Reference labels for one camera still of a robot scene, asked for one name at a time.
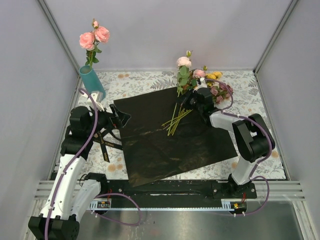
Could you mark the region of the black printed ribbon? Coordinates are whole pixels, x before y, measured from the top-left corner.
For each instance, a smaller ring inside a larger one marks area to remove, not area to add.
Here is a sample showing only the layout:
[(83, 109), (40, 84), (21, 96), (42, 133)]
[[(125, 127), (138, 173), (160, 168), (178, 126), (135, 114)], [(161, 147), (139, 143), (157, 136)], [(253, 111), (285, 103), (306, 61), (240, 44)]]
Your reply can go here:
[(109, 154), (107, 151), (107, 147), (113, 148), (113, 149), (117, 149), (117, 150), (123, 150), (123, 147), (121, 144), (118, 143), (113, 143), (110, 141), (107, 141), (104, 139), (105, 136), (107, 135), (111, 135), (115, 140), (117, 141), (121, 141), (120, 138), (118, 138), (114, 133), (112, 129), (105, 129), (103, 128), (102, 130), (98, 131), (97, 133), (95, 133), (93, 135), (93, 141), (95, 143), (98, 143), (100, 145), (100, 149), (102, 152), (102, 156), (103, 156), (103, 160), (107, 163), (110, 163), (110, 158), (109, 158)]

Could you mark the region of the pink rose stem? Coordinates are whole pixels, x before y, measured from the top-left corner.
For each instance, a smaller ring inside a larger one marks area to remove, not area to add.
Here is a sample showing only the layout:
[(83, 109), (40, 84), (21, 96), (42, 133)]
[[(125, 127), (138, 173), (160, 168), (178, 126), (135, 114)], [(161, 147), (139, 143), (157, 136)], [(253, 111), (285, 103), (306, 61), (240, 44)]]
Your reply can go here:
[(85, 65), (89, 66), (90, 69), (93, 68), (93, 64), (99, 62), (96, 55), (102, 53), (99, 49), (99, 44), (106, 44), (110, 38), (110, 31), (100, 25), (100, 23), (93, 18), (92, 19), (92, 30), (85, 32), (79, 36), (79, 45), (86, 52), (86, 62)]
[(192, 67), (192, 61), (190, 57), (192, 51), (187, 50), (185, 56), (181, 56), (177, 59), (176, 65), (177, 72), (177, 96), (181, 96), (189, 86), (190, 68)]

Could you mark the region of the black wrapping paper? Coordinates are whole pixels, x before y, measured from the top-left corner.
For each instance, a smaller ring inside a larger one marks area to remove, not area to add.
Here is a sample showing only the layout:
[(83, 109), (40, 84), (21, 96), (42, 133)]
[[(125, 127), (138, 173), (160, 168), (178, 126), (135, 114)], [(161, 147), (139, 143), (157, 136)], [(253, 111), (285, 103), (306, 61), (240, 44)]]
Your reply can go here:
[(141, 186), (237, 157), (228, 131), (207, 126), (192, 111), (169, 136), (162, 124), (176, 110), (174, 87), (117, 99), (115, 106), (131, 116), (120, 129), (129, 184)]

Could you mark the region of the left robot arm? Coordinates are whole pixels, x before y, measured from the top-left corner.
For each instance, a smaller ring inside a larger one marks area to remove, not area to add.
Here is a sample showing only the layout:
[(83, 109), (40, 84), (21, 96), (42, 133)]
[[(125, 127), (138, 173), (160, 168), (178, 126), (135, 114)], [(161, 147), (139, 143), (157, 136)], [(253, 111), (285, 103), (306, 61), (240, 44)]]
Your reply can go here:
[(105, 134), (123, 128), (131, 116), (110, 105), (105, 108), (78, 106), (71, 110), (69, 126), (61, 144), (60, 165), (51, 192), (38, 216), (32, 216), (28, 228), (37, 240), (75, 240), (81, 219), (95, 197), (107, 195), (109, 186), (103, 173), (88, 173), (78, 193), (77, 180), (94, 143)]

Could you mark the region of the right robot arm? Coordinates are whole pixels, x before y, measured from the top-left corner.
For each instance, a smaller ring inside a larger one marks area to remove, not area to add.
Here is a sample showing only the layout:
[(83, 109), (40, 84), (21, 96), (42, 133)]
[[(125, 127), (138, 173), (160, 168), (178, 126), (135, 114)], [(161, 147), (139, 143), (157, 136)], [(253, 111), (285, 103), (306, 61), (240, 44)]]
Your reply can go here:
[(266, 160), (275, 148), (275, 140), (262, 116), (257, 113), (248, 117), (227, 113), (215, 106), (210, 90), (204, 87), (188, 90), (177, 98), (177, 103), (187, 110), (197, 111), (213, 128), (234, 134), (240, 158), (222, 189), (231, 197), (239, 198), (245, 193), (258, 164)]

